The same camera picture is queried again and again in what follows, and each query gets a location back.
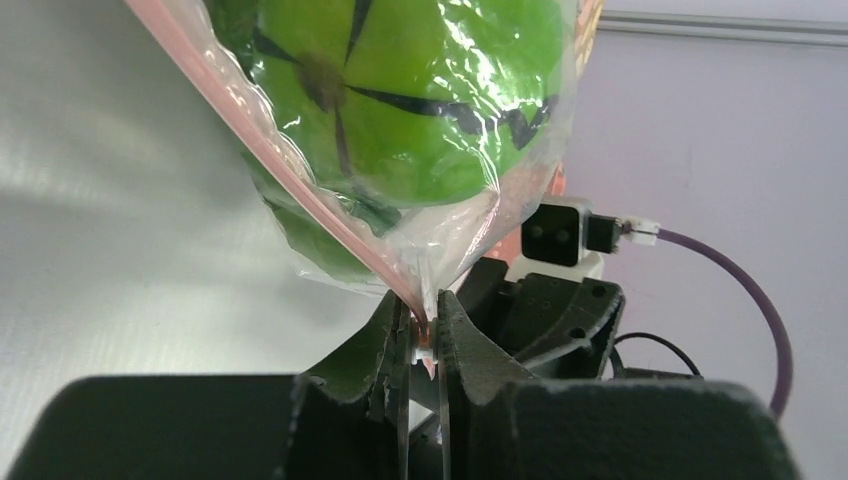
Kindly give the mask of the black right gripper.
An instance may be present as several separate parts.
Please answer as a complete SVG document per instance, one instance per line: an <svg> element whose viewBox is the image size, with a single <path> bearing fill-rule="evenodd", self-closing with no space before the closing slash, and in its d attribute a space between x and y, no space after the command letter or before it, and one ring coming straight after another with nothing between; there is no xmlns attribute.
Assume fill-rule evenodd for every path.
<svg viewBox="0 0 848 480"><path fill-rule="evenodd" d="M472 323L534 374L599 379L625 307L615 283L529 273L506 278L507 263L483 258L457 297Z"/></svg>

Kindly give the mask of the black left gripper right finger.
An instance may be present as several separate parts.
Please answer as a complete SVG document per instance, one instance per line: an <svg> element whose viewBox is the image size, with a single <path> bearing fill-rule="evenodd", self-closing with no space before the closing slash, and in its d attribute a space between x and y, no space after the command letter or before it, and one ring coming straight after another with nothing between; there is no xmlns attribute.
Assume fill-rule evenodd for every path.
<svg viewBox="0 0 848 480"><path fill-rule="evenodd" d="M769 409L705 380L539 378L437 300L448 479L798 479Z"/></svg>

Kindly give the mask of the clear zip top bag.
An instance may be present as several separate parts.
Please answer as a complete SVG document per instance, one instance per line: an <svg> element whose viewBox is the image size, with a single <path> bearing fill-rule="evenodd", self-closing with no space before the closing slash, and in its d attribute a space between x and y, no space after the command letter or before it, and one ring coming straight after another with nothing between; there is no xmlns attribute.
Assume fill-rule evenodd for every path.
<svg viewBox="0 0 848 480"><path fill-rule="evenodd" d="M240 139L311 272L437 293L527 219L571 135L599 1L133 1Z"/></svg>

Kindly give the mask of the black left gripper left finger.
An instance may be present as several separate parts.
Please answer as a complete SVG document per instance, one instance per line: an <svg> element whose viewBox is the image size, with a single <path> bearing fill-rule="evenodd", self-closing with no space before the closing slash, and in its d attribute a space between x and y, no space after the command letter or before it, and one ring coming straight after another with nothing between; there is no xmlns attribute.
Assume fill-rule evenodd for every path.
<svg viewBox="0 0 848 480"><path fill-rule="evenodd" d="M300 374L124 375L64 387L12 479L404 479L411 314L386 294Z"/></svg>

